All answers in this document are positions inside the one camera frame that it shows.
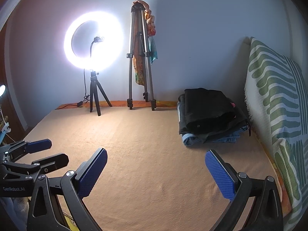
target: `pillow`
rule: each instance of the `pillow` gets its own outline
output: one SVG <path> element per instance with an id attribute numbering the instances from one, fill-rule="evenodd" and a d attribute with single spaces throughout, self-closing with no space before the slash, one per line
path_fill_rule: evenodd
<path id="1" fill-rule="evenodd" d="M 250 41 L 247 109 L 282 175 L 292 208 L 284 230 L 292 230 L 308 206 L 308 92 L 296 62 Z"/>

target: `beige bed sheet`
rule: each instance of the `beige bed sheet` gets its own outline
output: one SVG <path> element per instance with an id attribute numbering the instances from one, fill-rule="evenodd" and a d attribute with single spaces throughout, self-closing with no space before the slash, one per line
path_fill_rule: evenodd
<path id="1" fill-rule="evenodd" d="M 105 148 L 107 165 L 90 196 L 84 198 L 104 231 L 209 230 L 228 205 L 205 166 L 209 149 L 238 172 L 257 179 L 272 175 L 277 181 L 264 150 L 248 132 L 237 143 L 186 148 L 178 134 L 175 109 L 101 110 L 100 117 L 88 108 L 52 111 L 25 138 L 49 138 L 52 148 L 28 154 L 19 162 L 64 152 L 70 162 L 48 174 L 56 177 L 77 169 L 98 147 Z M 68 212 L 63 197 L 60 201 Z M 235 230 L 242 227 L 251 204 L 252 199 Z"/>

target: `silver tripod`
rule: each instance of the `silver tripod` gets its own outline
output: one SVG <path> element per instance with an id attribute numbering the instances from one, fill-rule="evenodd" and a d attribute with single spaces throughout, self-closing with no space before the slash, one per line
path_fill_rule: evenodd
<path id="1" fill-rule="evenodd" d="M 129 35 L 129 53 L 126 55 L 126 58 L 129 58 L 129 99 L 127 99 L 127 107 L 129 109 L 133 108 L 133 99 L 132 99 L 132 66 L 133 66 L 133 55 L 136 43 L 138 43 L 138 54 L 143 58 L 143 71 L 144 71 L 144 100 L 148 102 L 148 93 L 147 93 L 147 77 L 149 80 L 150 87 L 150 102 L 152 111 L 156 109 L 156 100 L 154 99 L 153 92 L 153 83 L 152 83 L 152 73 L 151 73 L 151 61 L 150 56 L 151 52 L 149 50 L 149 41 L 147 35 L 147 22 L 144 17 L 145 7 L 136 2 L 131 7 L 131 26 L 130 26 L 130 35 Z M 134 36 L 135 22 L 137 20 L 138 32 Z"/>

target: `folded clothes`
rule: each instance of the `folded clothes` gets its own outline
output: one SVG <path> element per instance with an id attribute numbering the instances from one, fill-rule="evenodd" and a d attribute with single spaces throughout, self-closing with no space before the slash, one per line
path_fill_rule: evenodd
<path id="1" fill-rule="evenodd" d="M 206 139 L 203 139 L 200 136 L 195 136 L 194 134 L 188 133 L 182 135 L 182 141 L 185 146 L 192 146 L 196 143 L 206 143 L 206 142 L 236 143 L 236 139 L 240 138 L 240 133 L 245 132 L 247 129 L 248 127 L 244 126 L 230 135 L 227 135 L 218 140 L 211 140 L 211 141 L 207 141 Z"/>
<path id="2" fill-rule="evenodd" d="M 235 106 L 235 116 L 231 122 L 229 122 L 220 131 L 212 131 L 206 134 L 195 135 L 191 133 L 186 126 L 186 119 L 184 114 L 185 109 L 185 96 L 184 94 L 179 96 L 179 102 L 177 104 L 178 117 L 179 117 L 179 134 L 182 136 L 182 141 L 185 146 L 191 146 L 195 143 L 205 143 L 205 142 L 236 142 L 236 139 L 240 137 L 239 133 L 249 130 L 250 127 L 247 117 L 242 112 L 242 110 Z"/>
<path id="3" fill-rule="evenodd" d="M 220 131 L 235 117 L 229 99 L 217 90 L 185 89 L 186 127 L 195 135 Z"/>

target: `black tripod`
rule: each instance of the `black tripod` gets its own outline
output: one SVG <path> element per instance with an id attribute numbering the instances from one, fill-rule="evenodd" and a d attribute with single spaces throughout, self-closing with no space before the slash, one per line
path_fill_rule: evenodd
<path id="1" fill-rule="evenodd" d="M 95 42 L 102 42 L 104 41 L 104 38 L 100 38 L 100 37 L 95 37 L 94 41 L 91 43 L 91 47 L 90 47 L 90 57 L 92 57 L 92 46 L 93 43 Z M 108 105 L 110 107 L 112 107 L 107 95 L 105 94 L 102 85 L 100 84 L 100 82 L 97 80 L 97 76 L 99 73 L 96 73 L 96 71 L 91 71 L 91 84 L 90 84 L 90 112 L 93 111 L 93 96 L 94 96 L 94 101 L 95 101 L 95 106 L 96 106 L 96 111 L 97 111 L 97 115 L 100 116 L 100 101 L 98 100 L 98 93 L 97 93 L 97 87 L 99 88 L 100 92 L 102 93 L 102 95 L 104 96 L 106 102 L 108 103 Z"/>

